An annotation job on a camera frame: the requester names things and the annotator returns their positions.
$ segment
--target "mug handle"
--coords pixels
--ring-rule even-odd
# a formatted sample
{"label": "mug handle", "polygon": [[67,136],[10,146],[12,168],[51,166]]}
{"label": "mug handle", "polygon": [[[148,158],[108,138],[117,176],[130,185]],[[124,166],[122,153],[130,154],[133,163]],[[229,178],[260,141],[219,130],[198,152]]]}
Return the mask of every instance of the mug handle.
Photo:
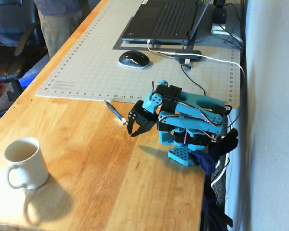
{"label": "mug handle", "polygon": [[7,180],[8,184],[9,184],[9,186],[10,186],[11,188],[13,188],[13,189],[26,188],[26,187],[27,187],[26,184],[21,184],[21,185],[19,185],[19,186],[14,186],[14,185],[12,185],[12,184],[10,183],[9,174],[10,174],[10,172],[11,172],[13,169],[17,169],[17,168],[18,168],[17,166],[13,165],[13,166],[10,166],[10,167],[8,167],[8,168],[6,169],[6,180]]}

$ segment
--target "dark blue cloth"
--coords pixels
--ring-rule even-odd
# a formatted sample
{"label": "dark blue cloth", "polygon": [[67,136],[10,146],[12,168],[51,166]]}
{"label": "dark blue cloth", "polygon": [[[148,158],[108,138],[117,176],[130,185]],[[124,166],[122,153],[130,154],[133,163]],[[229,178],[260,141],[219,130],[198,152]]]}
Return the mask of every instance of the dark blue cloth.
{"label": "dark blue cloth", "polygon": [[34,2],[42,15],[59,16],[78,11],[85,0],[34,0]]}

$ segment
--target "person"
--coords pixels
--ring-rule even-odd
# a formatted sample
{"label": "person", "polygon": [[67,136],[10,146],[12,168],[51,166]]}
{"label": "person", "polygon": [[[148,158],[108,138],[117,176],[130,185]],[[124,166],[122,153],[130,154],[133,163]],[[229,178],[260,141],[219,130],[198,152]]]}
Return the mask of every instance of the person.
{"label": "person", "polygon": [[34,0],[52,58],[90,13],[88,0]]}

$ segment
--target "gray pants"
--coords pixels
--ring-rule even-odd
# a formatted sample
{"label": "gray pants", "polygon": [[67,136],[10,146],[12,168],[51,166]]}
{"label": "gray pants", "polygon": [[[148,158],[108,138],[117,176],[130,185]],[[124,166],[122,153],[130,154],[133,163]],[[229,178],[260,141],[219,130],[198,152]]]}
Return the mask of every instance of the gray pants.
{"label": "gray pants", "polygon": [[89,13],[88,2],[84,3],[80,10],[66,15],[45,16],[39,12],[40,26],[50,58],[57,53]]}

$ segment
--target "white wall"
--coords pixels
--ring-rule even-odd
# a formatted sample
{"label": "white wall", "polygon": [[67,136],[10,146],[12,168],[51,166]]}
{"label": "white wall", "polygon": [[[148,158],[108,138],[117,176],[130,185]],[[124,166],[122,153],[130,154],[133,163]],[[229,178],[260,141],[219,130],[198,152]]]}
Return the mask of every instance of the white wall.
{"label": "white wall", "polygon": [[226,212],[232,230],[289,231],[289,0],[249,0],[246,28],[248,125]]}

